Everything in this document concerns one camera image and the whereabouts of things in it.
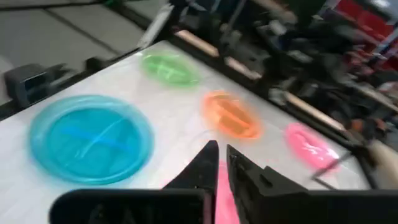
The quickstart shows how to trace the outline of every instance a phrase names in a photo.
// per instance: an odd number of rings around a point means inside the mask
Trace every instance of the red object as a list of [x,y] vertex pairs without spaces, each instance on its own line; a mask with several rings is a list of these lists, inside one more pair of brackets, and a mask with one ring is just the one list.
[[360,29],[378,41],[384,40],[394,30],[393,26],[387,25],[379,16],[364,11],[359,21]]
[[364,9],[353,0],[341,0],[336,9],[351,21],[357,21],[364,12]]

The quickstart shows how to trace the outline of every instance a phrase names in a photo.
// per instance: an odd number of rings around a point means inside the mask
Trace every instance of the floor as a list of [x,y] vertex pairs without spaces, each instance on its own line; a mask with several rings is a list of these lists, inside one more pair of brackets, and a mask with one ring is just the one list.
[[[0,0],[0,8],[90,0]],[[164,0],[128,2],[153,18]],[[143,30],[101,5],[49,10],[0,11],[0,74],[22,65],[67,64],[83,70],[91,57],[111,59],[136,48]],[[9,101],[0,80],[0,104]]]

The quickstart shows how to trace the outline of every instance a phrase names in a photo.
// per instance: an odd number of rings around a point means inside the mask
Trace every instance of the white tabletop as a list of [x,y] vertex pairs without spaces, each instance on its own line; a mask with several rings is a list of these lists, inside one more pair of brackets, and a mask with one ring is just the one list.
[[[50,103],[74,95],[96,94],[124,100],[139,108],[154,130],[155,153],[146,166],[127,180],[101,187],[160,189],[209,140],[215,139],[221,159],[226,158],[226,144],[230,144],[261,167],[271,166],[309,189],[322,189],[310,180],[315,170],[299,160],[285,142],[284,129],[297,120],[167,42],[150,49],[186,56],[201,82],[191,88],[172,88],[149,78],[141,72],[139,52],[0,122],[0,223],[45,223],[48,209],[59,195],[87,187],[48,175],[30,158],[27,145],[32,119]],[[225,90],[244,100],[261,118],[265,129],[262,137],[254,142],[239,142],[209,129],[201,115],[201,104],[212,90]],[[346,153],[332,141],[327,142],[337,154]],[[339,189],[366,189],[360,173],[352,159],[323,180]]]

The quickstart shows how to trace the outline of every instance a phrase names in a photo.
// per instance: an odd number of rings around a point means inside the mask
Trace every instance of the table surface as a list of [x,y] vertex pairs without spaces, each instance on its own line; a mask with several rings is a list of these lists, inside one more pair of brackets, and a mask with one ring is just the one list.
[[[32,119],[49,104],[75,95],[95,94],[124,100],[140,109],[155,134],[155,153],[134,176],[101,188],[160,189],[178,175],[211,139],[218,141],[220,158],[226,159],[230,144],[261,167],[271,166],[308,189],[323,189],[310,180],[315,172],[299,160],[284,138],[285,128],[298,122],[293,117],[253,95],[222,74],[196,61],[167,42],[150,47],[179,54],[196,70],[201,82],[191,88],[172,88],[141,72],[143,52],[136,53],[56,95],[0,122],[0,222],[45,223],[52,202],[73,189],[88,188],[49,176],[31,159],[27,133]],[[230,139],[209,128],[201,115],[203,97],[213,90],[230,92],[258,114],[264,134],[253,142]],[[346,149],[333,141],[328,145],[342,156]],[[322,179],[338,189],[367,189],[354,159]]]

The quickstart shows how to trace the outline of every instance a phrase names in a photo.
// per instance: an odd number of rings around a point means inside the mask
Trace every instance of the plate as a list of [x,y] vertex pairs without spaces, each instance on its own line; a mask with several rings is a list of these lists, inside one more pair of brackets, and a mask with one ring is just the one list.
[[29,143],[49,173],[72,182],[110,184],[136,173],[154,147],[146,117],[114,98],[85,95],[52,103],[30,127]]
[[144,56],[142,67],[146,74],[156,77],[163,83],[174,86],[193,86],[199,77],[183,56],[152,52]]

